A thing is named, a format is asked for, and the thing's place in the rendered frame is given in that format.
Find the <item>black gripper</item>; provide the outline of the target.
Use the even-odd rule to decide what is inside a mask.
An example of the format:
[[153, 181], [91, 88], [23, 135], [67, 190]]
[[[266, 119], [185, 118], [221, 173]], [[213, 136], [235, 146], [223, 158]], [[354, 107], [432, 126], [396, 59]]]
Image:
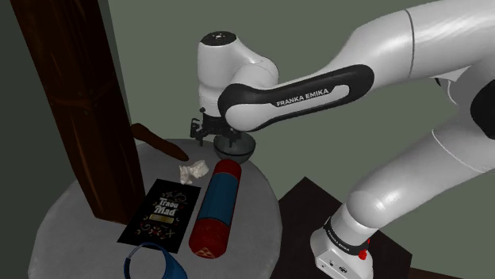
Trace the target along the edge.
[[203, 141], [209, 135], [223, 135], [228, 137], [228, 146], [241, 139], [241, 133], [234, 131], [223, 117], [213, 117], [206, 113], [204, 107], [199, 111], [202, 113], [202, 121], [192, 118], [190, 122], [190, 138], [199, 142], [203, 146]]

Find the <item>brown wooden stick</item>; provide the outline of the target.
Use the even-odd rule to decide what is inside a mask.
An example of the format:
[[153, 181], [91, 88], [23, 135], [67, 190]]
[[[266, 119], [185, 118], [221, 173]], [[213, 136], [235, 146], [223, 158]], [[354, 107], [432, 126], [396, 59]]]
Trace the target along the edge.
[[162, 151], [164, 154], [169, 155], [174, 159], [180, 160], [182, 162], [187, 162], [189, 160], [189, 156], [182, 148], [170, 141], [157, 136], [144, 125], [135, 123], [132, 124], [130, 128], [135, 139], [149, 144], [150, 146], [159, 151]]

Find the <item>black box with pale lettering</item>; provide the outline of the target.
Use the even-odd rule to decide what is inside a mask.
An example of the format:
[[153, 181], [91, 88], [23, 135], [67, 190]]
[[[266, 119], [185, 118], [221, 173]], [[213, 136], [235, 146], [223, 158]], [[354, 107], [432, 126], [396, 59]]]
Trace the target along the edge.
[[154, 243], [178, 253], [201, 189], [157, 179], [123, 230], [119, 243]]

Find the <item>red and blue cylinder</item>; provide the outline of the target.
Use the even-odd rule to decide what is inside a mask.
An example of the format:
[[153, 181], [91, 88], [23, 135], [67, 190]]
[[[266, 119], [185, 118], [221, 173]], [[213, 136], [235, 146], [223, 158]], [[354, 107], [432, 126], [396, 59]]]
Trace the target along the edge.
[[227, 250], [242, 168], [231, 159], [219, 161], [209, 181], [189, 239], [201, 258], [219, 258]]

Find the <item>blue visor cap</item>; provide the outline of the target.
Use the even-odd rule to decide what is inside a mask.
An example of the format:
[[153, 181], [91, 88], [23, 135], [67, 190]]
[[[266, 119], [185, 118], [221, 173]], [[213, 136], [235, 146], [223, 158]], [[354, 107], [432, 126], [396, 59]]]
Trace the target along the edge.
[[178, 261], [175, 258], [173, 258], [170, 255], [170, 253], [167, 250], [165, 250], [162, 246], [160, 246], [156, 243], [151, 243], [151, 242], [144, 242], [144, 243], [137, 245], [135, 248], [132, 249], [132, 251], [125, 258], [124, 265], [123, 265], [124, 279], [132, 279], [130, 276], [131, 259], [132, 259], [132, 256], [142, 247], [147, 247], [147, 248], [154, 247], [154, 248], [157, 248], [158, 250], [160, 250], [162, 252], [166, 265], [165, 265], [165, 270], [164, 270], [164, 273], [163, 273], [163, 276], [161, 279], [188, 279], [186, 271], [178, 263]]

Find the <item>round grey table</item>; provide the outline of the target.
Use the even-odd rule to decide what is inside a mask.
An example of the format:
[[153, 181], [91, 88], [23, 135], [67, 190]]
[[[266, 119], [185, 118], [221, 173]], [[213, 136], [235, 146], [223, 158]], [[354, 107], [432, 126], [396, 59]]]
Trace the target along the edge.
[[[269, 279], [272, 274], [282, 235], [278, 200], [253, 163], [241, 167], [226, 252], [216, 259], [200, 258], [185, 237], [174, 255], [188, 279]], [[78, 182], [73, 182], [39, 226], [29, 279], [124, 279], [127, 256], [132, 258], [132, 279], [161, 279], [166, 265], [162, 252], [119, 243], [124, 229], [95, 218]]]

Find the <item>dark brown wooden plank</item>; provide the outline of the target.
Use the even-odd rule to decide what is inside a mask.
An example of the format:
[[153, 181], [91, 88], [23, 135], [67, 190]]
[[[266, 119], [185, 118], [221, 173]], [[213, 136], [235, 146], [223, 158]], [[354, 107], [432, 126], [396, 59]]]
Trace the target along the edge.
[[144, 184], [98, 0], [10, 4], [94, 216], [127, 224]]

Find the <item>dark grey bowl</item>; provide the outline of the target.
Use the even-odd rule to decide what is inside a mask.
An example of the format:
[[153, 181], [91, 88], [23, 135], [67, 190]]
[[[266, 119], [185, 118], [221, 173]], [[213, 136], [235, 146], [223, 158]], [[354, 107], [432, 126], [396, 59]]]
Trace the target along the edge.
[[247, 133], [241, 133], [240, 138], [230, 143], [225, 136], [215, 136], [213, 147], [220, 159], [231, 159], [239, 164], [249, 160], [256, 147], [255, 139]]

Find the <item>dark robot stand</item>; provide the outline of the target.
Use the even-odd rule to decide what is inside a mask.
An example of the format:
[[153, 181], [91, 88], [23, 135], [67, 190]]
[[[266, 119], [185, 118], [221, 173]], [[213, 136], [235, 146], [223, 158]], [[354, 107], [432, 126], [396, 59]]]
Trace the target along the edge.
[[[324, 225], [341, 202], [308, 178], [279, 200], [282, 242], [271, 279], [331, 279], [316, 267], [310, 235]], [[409, 279], [412, 254], [377, 231], [370, 238], [374, 279]]]

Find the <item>white crumpled paper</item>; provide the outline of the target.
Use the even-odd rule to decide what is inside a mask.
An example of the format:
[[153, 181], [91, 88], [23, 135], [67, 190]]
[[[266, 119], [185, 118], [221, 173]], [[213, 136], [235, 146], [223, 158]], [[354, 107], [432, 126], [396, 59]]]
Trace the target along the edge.
[[205, 160], [199, 160], [190, 166], [179, 167], [179, 181], [182, 185], [191, 185], [192, 178], [198, 179], [205, 176], [209, 168]]

